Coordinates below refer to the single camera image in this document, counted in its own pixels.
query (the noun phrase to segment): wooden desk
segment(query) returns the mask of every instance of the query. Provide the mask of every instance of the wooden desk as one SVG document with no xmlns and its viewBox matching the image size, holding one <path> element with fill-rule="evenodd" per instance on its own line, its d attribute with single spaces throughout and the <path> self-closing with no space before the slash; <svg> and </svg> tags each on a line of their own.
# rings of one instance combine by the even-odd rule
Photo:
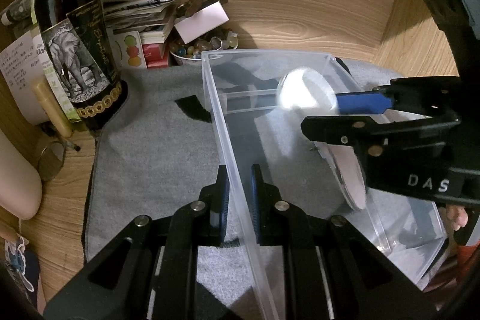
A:
<svg viewBox="0 0 480 320">
<path fill-rule="evenodd" d="M 0 8 L 12 0 L 0 0 Z M 331 52 L 367 60 L 405 76 L 455 74 L 452 53 L 422 0 L 230 0 L 230 25 L 240 48 L 284 48 Z M 0 25 L 0 49 L 11 42 Z M 0 128 L 30 161 L 38 130 L 21 116 L 0 77 Z M 82 146 L 69 151 L 60 175 L 45 187 L 38 216 L 22 233 L 39 254 L 46 297 L 61 288 L 83 264 L 80 234 L 94 142 L 75 134 Z M 15 218 L 0 211 L 0 219 Z"/>
</svg>

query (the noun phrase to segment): blue strip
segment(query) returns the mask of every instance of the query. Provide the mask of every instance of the blue strip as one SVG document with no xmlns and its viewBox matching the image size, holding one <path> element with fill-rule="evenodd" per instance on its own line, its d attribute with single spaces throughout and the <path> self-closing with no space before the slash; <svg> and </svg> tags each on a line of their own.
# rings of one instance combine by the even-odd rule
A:
<svg viewBox="0 0 480 320">
<path fill-rule="evenodd" d="M 383 114 L 393 107 L 392 100 L 379 92 L 362 91 L 337 94 L 338 109 L 346 114 Z"/>
</svg>

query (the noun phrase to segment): gold medallion pattern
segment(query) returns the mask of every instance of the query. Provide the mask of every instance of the gold medallion pattern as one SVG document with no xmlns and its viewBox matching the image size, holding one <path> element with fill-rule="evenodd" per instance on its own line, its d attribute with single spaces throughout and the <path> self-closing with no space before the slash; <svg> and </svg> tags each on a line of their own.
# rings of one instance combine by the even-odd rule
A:
<svg viewBox="0 0 480 320">
<path fill-rule="evenodd" d="M 119 98 L 121 93 L 122 85 L 120 82 L 117 82 L 115 87 L 110 91 L 110 94 L 107 94 L 102 100 L 95 102 L 93 106 L 78 108 L 77 113 L 83 118 L 94 117 L 96 114 L 103 113 L 105 109 L 111 107 L 111 105 Z"/>
</svg>

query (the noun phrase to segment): elephant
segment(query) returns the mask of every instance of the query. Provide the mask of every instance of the elephant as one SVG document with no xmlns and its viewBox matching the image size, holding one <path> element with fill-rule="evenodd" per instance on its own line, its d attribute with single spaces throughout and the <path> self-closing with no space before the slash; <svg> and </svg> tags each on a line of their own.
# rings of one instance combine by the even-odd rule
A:
<svg viewBox="0 0 480 320">
<path fill-rule="evenodd" d="M 74 87 L 70 83 L 68 72 L 72 74 L 73 78 L 82 89 L 82 92 L 88 90 L 88 86 L 82 76 L 81 70 L 83 67 L 87 67 L 92 71 L 95 85 L 102 81 L 100 68 L 93 60 L 93 57 L 79 56 L 79 48 L 81 45 L 83 45 L 81 40 L 71 31 L 62 31 L 55 36 L 49 46 L 52 63 L 60 80 L 70 93 L 71 98 L 75 97 L 77 94 L 74 92 Z"/>
</svg>

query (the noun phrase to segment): elephant picture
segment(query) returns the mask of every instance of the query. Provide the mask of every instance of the elephant picture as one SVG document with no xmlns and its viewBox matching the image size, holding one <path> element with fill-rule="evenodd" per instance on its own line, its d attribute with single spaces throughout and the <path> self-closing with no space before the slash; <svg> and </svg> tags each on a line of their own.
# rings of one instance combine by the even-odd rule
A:
<svg viewBox="0 0 480 320">
<path fill-rule="evenodd" d="M 109 84 L 68 20 L 44 32 L 44 43 L 72 102 L 88 100 Z"/>
</svg>

